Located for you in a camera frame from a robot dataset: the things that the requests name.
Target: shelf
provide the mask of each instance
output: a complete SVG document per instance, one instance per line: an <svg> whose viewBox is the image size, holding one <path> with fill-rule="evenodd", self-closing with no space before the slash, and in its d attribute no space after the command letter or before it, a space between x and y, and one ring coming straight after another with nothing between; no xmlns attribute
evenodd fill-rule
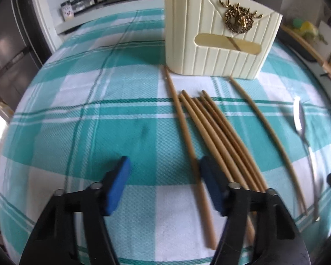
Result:
<svg viewBox="0 0 331 265"><path fill-rule="evenodd" d="M122 12L147 10L154 8L164 8L164 0L130 0L115 2L107 5L97 5L90 10L63 22L55 27L57 34L61 34L69 29L75 28L89 21L93 21L105 16L118 14Z"/></svg>
<svg viewBox="0 0 331 265"><path fill-rule="evenodd" d="M293 30L289 29L287 26L281 25L281 29L293 37L299 44L301 44L302 47L317 60L318 64L324 69L324 71L331 76L331 65L318 53L317 50L312 47L312 45L310 45L306 40L304 40Z"/></svg>

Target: wooden rod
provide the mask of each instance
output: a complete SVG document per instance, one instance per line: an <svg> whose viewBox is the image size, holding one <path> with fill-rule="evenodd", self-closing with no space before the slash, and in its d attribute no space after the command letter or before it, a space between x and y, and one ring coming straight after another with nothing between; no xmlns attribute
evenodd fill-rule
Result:
<svg viewBox="0 0 331 265"><path fill-rule="evenodd" d="M295 186L295 189L297 191L297 194L300 198L300 202L301 205L303 207L303 211L305 212L305 214L308 214L307 211L307 207L306 207L306 202L305 202L305 198L303 195L303 191L300 187L297 175L294 171L293 165L290 162L290 158L288 156L288 154L286 153L280 139L278 138L278 136L276 135L275 131L273 130L273 128L271 127L270 123L268 122L268 120L265 118L265 116L263 115L263 113L260 111L260 109L257 107L257 105L255 104L255 102L251 99L251 97L246 93L246 91L233 79L233 78L229 78L230 82L232 83L232 85L236 88L236 90L246 99L246 101L248 102L248 104L253 108L253 110L256 112L256 114L258 115L259 119L261 120L261 122L264 124L266 130L268 131L268 133L270 134L271 138L273 139L274 143L276 144L278 151L281 154L281 157L283 158L283 161L286 165L286 167L288 168L288 171L290 172L290 177L293 180L293 184Z"/></svg>
<svg viewBox="0 0 331 265"><path fill-rule="evenodd" d="M196 103L191 99L191 97L187 94L186 91L182 90L181 93L184 95L186 101L189 103L191 108L196 113L197 117L199 118L202 125L205 127L206 131L210 135L212 141L214 142L214 145L216 146L217 150L222 156L222 159L224 160L225 164L227 165L230 174L233 176L233 179L235 182L238 182L242 187L245 189L249 189L249 186L247 185L244 177L241 175L237 165L235 164L233 158L230 156L228 150L223 145L221 139L216 134L215 130L209 123L209 121L206 119L204 114L201 112L201 110L198 108Z"/></svg>
<svg viewBox="0 0 331 265"><path fill-rule="evenodd" d="M191 142L191 137L190 137L189 129L186 124L185 115L181 108L180 101L178 99L178 95L175 90L174 84L171 80L170 74L166 67L164 67L164 71L166 73L168 86L170 89L171 96L173 98L175 109L177 111L180 129L183 134L183 138L184 138L185 145L186 145L189 159L190 159L191 168L192 168L193 175L194 175L195 181L196 181L196 189L197 189L196 190L196 200L197 200L198 207L200 209L202 225L204 228L204 234L207 239L206 240L207 246L209 248L211 248L212 250L215 250L217 248L217 238L216 238L216 233L214 231L212 215L211 215L210 207L209 207L208 200L206 197L205 187L204 187L204 184L201 182L201 178L200 178L200 170L199 170L199 165L198 165L195 149Z"/></svg>
<svg viewBox="0 0 331 265"><path fill-rule="evenodd" d="M259 186L254 181L252 174L248 171L245 164L241 160L239 154L235 151L233 145L230 143L226 135L223 133L221 128L218 126L218 124L215 122L213 117L208 113L208 111L205 109L205 107L200 103L200 101L196 98L193 99L196 103L197 107L201 110L202 114L206 117L207 121L210 123L212 128L215 130L216 134L222 141L223 145L228 149L229 154L234 159L235 163L238 166L238 169L240 170L241 174L244 176L246 183L249 185L249 188L254 191L262 191Z"/></svg>
<svg viewBox="0 0 331 265"><path fill-rule="evenodd" d="M183 105L186 107L186 110L188 111L188 113L189 113L190 117L192 118L193 122L195 123L195 126L199 130L199 132L200 132L207 148L209 149L209 151L213 155L213 157L216 160L216 162L218 163L219 167L221 168L221 170L226 175L228 181L233 182L234 179L233 179L232 175L230 174L225 162L223 161L220 152L216 148L216 145L214 144L214 142L212 141L210 135L206 131L206 128L203 126L200 119L197 117L195 111L192 109L192 107L190 106L190 104L188 103L188 101L186 100L184 95L180 94L179 98L182 101ZM251 222L251 219L249 217L248 217L248 221L247 221L246 226L247 226L248 241L249 241L249 243L253 244L255 229L254 229L253 223Z"/></svg>
<svg viewBox="0 0 331 265"><path fill-rule="evenodd" d="M224 134L228 137L233 147L236 149L237 153L244 162L245 166L251 171L252 177L254 178L256 184L259 186L260 191L265 192L265 190L268 188L265 179L263 178L261 171L252 158L250 152L246 148L246 145L241 140L221 110L211 99L211 97L205 91L202 91L202 93L204 94L205 98L200 97L200 99L205 105L206 109L211 113L212 117L223 130Z"/></svg>

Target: spice jar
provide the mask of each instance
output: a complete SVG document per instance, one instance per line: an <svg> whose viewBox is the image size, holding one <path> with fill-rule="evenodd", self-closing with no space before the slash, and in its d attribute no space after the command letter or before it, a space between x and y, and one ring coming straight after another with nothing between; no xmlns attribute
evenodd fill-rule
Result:
<svg viewBox="0 0 331 265"><path fill-rule="evenodd" d="M67 0L66 2L62 3L60 6L65 21L70 20L74 17L74 12L72 10L70 0Z"/></svg>

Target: metal screw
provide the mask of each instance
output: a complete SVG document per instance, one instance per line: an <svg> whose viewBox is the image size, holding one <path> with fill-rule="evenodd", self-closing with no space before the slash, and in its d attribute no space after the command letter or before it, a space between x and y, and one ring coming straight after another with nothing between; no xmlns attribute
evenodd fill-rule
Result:
<svg viewBox="0 0 331 265"><path fill-rule="evenodd" d="M65 190L60 188L54 191L54 196L62 196L65 194Z"/></svg>
<svg viewBox="0 0 331 265"><path fill-rule="evenodd" d="M269 188L266 190L266 192L270 195L276 196L277 195L277 191L274 190L273 188Z"/></svg>
<svg viewBox="0 0 331 265"><path fill-rule="evenodd" d="M100 182L94 182L90 185L91 189L100 189L102 188L103 184L101 184Z"/></svg>
<svg viewBox="0 0 331 265"><path fill-rule="evenodd" d="M231 188L231 189L239 189L241 188L240 184L238 182L230 182L228 184L228 186Z"/></svg>

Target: refrigerator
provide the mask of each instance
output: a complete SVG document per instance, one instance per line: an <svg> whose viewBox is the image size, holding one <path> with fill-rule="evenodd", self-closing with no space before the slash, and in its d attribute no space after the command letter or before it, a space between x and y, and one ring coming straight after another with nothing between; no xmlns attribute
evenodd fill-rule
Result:
<svg viewBox="0 0 331 265"><path fill-rule="evenodd" d="M13 111L49 56L32 0L0 0L0 97Z"/></svg>

